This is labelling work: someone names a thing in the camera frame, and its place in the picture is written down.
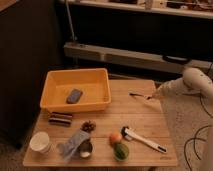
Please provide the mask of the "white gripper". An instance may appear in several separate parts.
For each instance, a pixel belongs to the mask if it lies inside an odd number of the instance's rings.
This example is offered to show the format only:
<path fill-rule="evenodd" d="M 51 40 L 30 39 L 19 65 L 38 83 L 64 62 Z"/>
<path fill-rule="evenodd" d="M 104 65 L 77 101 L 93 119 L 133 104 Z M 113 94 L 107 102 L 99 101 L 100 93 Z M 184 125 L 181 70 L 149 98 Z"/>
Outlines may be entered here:
<path fill-rule="evenodd" d="M 183 94 L 185 90 L 185 85 L 182 79 L 171 80 L 163 83 L 159 91 L 155 91 L 151 95 L 151 99 L 161 99 L 162 96 L 166 97 L 169 95 L 180 95 Z"/>

